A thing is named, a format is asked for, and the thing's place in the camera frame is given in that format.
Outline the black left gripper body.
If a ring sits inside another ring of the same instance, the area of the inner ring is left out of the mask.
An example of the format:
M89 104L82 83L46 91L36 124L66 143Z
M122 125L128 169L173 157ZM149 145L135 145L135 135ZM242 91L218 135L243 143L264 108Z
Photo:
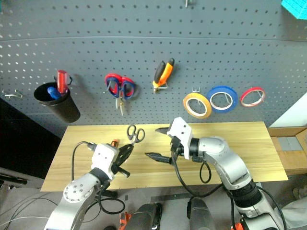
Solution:
M121 166L116 165L116 160L112 163L111 171L113 174L121 173L126 176L126 178L130 176L130 172L124 170L123 168L121 168Z

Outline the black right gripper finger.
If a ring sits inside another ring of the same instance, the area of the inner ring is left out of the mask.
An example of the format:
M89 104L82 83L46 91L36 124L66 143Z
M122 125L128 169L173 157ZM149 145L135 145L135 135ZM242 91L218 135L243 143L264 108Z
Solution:
M164 135L168 135L171 137L171 135L168 134L168 131L169 131L169 127L160 127L155 130L155 132L159 132L159 133L162 133Z
M145 155L154 161L172 164L171 157L163 156L160 153L148 152L148 153L145 153Z

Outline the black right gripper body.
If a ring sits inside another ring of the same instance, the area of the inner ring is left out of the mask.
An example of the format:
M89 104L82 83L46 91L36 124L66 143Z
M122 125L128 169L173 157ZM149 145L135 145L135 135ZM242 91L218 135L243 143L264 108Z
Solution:
M184 157L184 147L177 137L172 137L170 142L171 164L174 166L178 156Z

